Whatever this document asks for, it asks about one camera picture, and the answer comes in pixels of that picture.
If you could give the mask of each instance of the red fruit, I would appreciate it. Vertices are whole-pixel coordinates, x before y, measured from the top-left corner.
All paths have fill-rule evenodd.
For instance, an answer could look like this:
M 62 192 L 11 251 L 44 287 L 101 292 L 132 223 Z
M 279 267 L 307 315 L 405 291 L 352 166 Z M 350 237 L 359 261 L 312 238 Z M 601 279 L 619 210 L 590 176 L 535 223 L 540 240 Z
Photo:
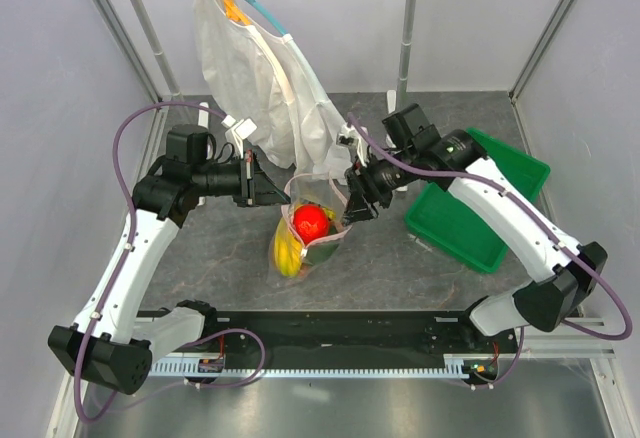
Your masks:
M 305 245 L 329 234 L 329 218 L 317 205 L 302 205 L 293 213 L 293 226 Z

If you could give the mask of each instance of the green plastic bin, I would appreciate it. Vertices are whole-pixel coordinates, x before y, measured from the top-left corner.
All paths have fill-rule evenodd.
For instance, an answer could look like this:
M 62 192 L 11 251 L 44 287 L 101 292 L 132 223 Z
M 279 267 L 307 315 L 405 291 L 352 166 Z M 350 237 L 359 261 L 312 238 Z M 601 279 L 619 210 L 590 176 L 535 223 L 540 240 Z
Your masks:
M 467 131 L 513 186 L 529 201 L 535 200 L 551 172 L 549 165 L 480 130 Z M 496 271 L 507 253 L 504 241 L 478 215 L 433 183 L 411 206 L 405 222 L 414 235 L 481 272 Z

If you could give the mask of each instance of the white garment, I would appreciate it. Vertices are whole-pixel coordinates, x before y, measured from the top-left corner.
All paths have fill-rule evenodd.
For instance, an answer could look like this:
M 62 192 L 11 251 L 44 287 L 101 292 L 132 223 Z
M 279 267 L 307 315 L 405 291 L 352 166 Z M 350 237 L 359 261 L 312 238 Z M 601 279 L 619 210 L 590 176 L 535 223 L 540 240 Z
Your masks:
M 236 119 L 251 118 L 258 128 L 249 141 L 289 168 L 296 161 L 298 113 L 280 62 L 255 26 L 226 17 L 220 0 L 195 0 L 193 7 L 202 73 L 214 100 Z
M 296 96 L 298 119 L 292 123 L 296 174 L 328 173 L 331 178 L 344 180 L 351 158 L 348 149 L 336 144 L 344 119 L 291 35 L 274 36 L 253 25 L 280 61 Z

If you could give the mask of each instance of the gray floor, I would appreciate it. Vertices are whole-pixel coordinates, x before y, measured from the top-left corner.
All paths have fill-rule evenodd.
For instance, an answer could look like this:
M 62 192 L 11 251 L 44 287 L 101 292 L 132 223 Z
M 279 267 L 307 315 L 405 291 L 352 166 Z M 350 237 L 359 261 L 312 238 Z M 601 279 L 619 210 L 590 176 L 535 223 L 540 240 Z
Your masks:
M 386 116 L 383 93 L 332 95 L 338 110 L 351 111 L 382 140 Z M 523 148 L 504 92 L 415 93 L 441 133 L 470 126 Z M 171 112 L 167 127 L 179 123 Z M 222 126 L 212 119 L 222 140 Z M 261 163 L 283 186 L 292 170 Z M 268 278 L 268 246 L 279 219 L 278 207 L 236 208 L 230 198 L 209 199 L 189 215 L 165 253 L 144 297 L 143 309 L 172 308 L 200 299 L 226 310 L 464 309 L 487 294 L 526 280 L 515 257 L 507 256 L 493 274 L 479 274 L 445 253 L 416 244 L 404 215 L 422 184 L 397 195 L 375 221 L 357 224 L 332 260 L 302 282 Z
M 476 392 L 424 379 L 269 378 L 202 391 L 179 386 L 79 427 L 76 437 L 612 438 L 589 370 L 584 360 L 570 366 L 522 361 L 493 391 Z M 150 379 L 136 398 L 119 397 L 113 408 L 166 383 Z M 97 393 L 100 403 L 105 395 L 105 389 Z M 88 411 L 97 410 L 91 405 Z

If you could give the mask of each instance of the wall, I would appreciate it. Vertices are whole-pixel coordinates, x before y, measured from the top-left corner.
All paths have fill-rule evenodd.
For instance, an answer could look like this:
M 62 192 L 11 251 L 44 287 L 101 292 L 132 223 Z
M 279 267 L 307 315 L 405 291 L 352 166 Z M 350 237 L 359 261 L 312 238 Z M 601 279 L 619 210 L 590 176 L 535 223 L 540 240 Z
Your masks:
M 534 154 L 551 165 L 560 225 L 609 252 L 605 278 L 640 323 L 639 0 L 577 0 L 521 99 Z M 600 290 L 588 309 L 621 329 Z M 640 334 L 615 347 L 636 410 Z
M 259 1 L 289 29 L 328 91 L 395 88 L 404 0 Z M 112 2 L 166 93 L 131 5 Z M 192 2 L 145 0 L 184 92 L 209 94 L 195 52 Z M 509 89 L 557 2 L 419 0 L 409 88 Z
M 142 88 L 91 0 L 0 0 L 0 436 L 43 436 L 63 376 L 47 348 L 115 246 L 111 141 Z M 148 124 L 121 147 L 132 178 Z

